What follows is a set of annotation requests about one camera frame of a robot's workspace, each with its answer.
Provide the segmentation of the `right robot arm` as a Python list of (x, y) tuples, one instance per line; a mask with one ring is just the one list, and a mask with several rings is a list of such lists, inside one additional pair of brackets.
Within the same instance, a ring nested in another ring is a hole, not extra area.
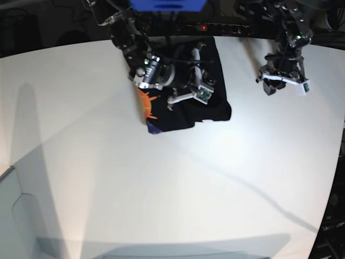
[(141, 90), (171, 88), (167, 97), (168, 109), (174, 104), (195, 99), (208, 104), (214, 88), (206, 82), (201, 64), (198, 42), (188, 48), (186, 58), (179, 55), (186, 45), (172, 45), (167, 38), (165, 46), (151, 41), (147, 35), (150, 25), (129, 1), (87, 1), (98, 26), (107, 26), (115, 47), (122, 51), (130, 71), (129, 78)]

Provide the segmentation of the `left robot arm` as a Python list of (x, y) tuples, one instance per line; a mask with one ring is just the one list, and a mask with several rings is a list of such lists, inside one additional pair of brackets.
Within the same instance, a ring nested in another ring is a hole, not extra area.
[(296, 1), (271, 1), (267, 11), (278, 25), (277, 49), (265, 56), (267, 64), (260, 67), (256, 82), (263, 83), (269, 96), (287, 84), (295, 86), (297, 95), (305, 96), (311, 90), (302, 56), (302, 48), (313, 36), (308, 20)]

